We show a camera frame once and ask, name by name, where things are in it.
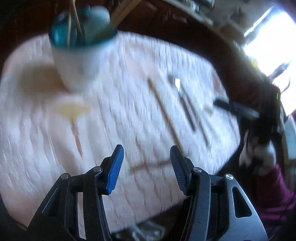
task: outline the white tablecloth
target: white tablecloth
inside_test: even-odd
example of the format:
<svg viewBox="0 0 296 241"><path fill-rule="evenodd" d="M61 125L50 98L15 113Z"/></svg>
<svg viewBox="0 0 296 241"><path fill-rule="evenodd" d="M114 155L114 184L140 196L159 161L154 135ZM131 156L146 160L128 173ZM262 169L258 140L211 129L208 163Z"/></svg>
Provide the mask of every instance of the white tablecloth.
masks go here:
<svg viewBox="0 0 296 241"><path fill-rule="evenodd" d="M71 94L55 69L48 35L28 40L5 63L0 85L0 192L11 216L26 226L62 173L87 172L117 144L124 147L124 161L115 190L104 196L111 232L185 198L169 161L174 140L148 77L162 97L184 155L195 166L215 174L238 147L236 118L212 106L215 98L228 98L207 60L168 42L119 32L105 65L90 91ZM169 84L172 73L181 79L201 119L196 132ZM76 121L83 157L70 122L55 111L62 102L90 108ZM210 138L208 146L201 126ZM83 237L81 202L78 209Z"/></svg>

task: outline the white glove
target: white glove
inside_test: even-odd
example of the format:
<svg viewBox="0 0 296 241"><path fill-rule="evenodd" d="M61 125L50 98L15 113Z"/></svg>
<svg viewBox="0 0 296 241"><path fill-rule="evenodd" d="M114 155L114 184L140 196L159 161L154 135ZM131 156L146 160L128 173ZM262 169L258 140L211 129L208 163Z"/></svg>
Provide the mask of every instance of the white glove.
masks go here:
<svg viewBox="0 0 296 241"><path fill-rule="evenodd" d="M246 141L247 138L248 131L245 135L243 150L239 156L239 166L241 167L245 165L246 167L249 167L255 157L263 162L260 166L255 168L253 173L259 176L268 174L272 169L274 169L276 164L276 151L272 142L270 141L268 145L262 146L257 144L257 138Z"/></svg>

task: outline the cup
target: cup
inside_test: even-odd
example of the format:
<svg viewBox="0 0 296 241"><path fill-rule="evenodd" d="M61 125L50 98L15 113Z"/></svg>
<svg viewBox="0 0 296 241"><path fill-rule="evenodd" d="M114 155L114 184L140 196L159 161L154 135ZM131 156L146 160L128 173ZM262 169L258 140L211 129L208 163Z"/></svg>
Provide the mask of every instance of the cup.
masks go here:
<svg viewBox="0 0 296 241"><path fill-rule="evenodd" d="M79 36L72 19L71 44L67 46L67 12L57 17L49 33L55 66L64 85L72 92L82 92L92 86L117 41L117 29L110 26L106 8L92 7L77 12L79 19L85 19L80 20L83 44L77 41ZM105 31L104 37L98 38L102 30Z"/></svg>

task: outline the metal screw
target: metal screw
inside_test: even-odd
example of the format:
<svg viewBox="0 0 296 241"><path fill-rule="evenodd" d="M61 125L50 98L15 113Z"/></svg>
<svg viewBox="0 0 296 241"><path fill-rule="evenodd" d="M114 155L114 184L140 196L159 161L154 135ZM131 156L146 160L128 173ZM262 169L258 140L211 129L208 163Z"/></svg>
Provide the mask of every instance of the metal screw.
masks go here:
<svg viewBox="0 0 296 241"><path fill-rule="evenodd" d="M231 174L226 174L225 176L226 176L226 178L227 178L228 180L232 180L232 179L233 179L233 176L232 176Z"/></svg>
<svg viewBox="0 0 296 241"><path fill-rule="evenodd" d="M193 171L196 172L196 173L202 172L202 170L199 167L194 167Z"/></svg>
<svg viewBox="0 0 296 241"><path fill-rule="evenodd" d="M93 168L93 171L94 172L100 172L100 171L102 171L103 170L103 168L101 168L100 166L97 166L97 167L94 167Z"/></svg>
<svg viewBox="0 0 296 241"><path fill-rule="evenodd" d="M68 173L63 173L63 174L61 175L61 178L62 178L63 180L66 180L68 177L69 177L69 174L68 174Z"/></svg>

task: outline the blue gripper pad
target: blue gripper pad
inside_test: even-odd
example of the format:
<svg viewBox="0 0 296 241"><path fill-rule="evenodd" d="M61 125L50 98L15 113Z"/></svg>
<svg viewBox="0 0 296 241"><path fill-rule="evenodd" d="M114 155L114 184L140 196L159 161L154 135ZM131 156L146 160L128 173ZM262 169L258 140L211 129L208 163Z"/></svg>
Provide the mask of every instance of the blue gripper pad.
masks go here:
<svg viewBox="0 0 296 241"><path fill-rule="evenodd" d="M118 179L119 171L122 165L124 156L124 149L122 145L117 145L113 154L108 160L106 167L104 168L103 172L108 174L107 176L107 185L106 185L106 192L107 195L111 194L112 190L115 189L115 185Z"/></svg>
<svg viewBox="0 0 296 241"><path fill-rule="evenodd" d="M191 170L177 146L170 149L170 161L178 181L180 190L187 195L191 181Z"/></svg>

